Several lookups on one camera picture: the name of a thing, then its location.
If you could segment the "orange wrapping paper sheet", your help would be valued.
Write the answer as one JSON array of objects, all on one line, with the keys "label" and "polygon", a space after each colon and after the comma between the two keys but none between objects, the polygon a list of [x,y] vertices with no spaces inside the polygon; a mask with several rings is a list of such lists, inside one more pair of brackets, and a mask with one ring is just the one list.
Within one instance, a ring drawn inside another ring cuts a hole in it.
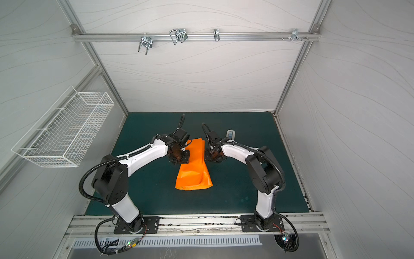
[{"label": "orange wrapping paper sheet", "polygon": [[188,141],[189,163],[180,166],[175,188],[183,191],[204,190],[213,186],[204,160],[205,141],[202,138]]}]

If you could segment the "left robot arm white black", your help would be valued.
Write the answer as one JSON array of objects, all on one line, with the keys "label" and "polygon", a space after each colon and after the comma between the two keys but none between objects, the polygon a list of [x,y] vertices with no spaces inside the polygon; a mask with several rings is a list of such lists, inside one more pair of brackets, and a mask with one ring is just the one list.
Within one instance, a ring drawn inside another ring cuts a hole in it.
[{"label": "left robot arm white black", "polygon": [[144,225],[144,219],[129,197],[129,178],[140,168],[164,156],[174,164],[188,164],[190,151],[186,146],[189,138],[186,131],[177,129],[171,134],[157,134],[149,144],[130,153],[107,155],[81,177],[79,193],[104,204],[130,232],[137,233]]}]

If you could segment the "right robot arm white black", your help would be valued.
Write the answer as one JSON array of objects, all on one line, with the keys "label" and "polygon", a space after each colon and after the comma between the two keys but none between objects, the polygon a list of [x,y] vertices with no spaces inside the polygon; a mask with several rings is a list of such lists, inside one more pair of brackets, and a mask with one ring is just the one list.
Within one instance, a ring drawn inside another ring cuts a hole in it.
[{"label": "right robot arm white black", "polygon": [[281,166],[266,146],[253,148],[229,140],[208,144],[205,149],[206,162],[220,163],[226,158],[233,158],[247,166],[251,182],[258,192],[254,221],[260,231],[268,231],[276,217],[274,199],[278,192],[286,188]]}]

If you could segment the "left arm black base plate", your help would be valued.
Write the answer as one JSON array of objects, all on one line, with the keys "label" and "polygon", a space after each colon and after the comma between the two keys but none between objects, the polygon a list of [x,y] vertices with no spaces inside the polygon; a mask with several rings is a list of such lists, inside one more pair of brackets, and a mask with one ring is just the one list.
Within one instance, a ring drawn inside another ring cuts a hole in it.
[{"label": "left arm black base plate", "polygon": [[158,216],[139,216],[131,223],[127,223],[122,218],[117,219],[114,234],[156,234],[158,231]]}]

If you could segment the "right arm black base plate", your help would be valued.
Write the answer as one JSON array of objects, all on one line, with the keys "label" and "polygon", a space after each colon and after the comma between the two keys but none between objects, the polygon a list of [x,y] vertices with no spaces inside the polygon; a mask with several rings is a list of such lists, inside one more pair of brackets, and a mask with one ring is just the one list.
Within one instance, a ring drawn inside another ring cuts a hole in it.
[{"label": "right arm black base plate", "polygon": [[280,216],[272,215],[263,219],[260,215],[241,215],[237,223],[241,226],[242,232],[284,232],[285,227]]}]

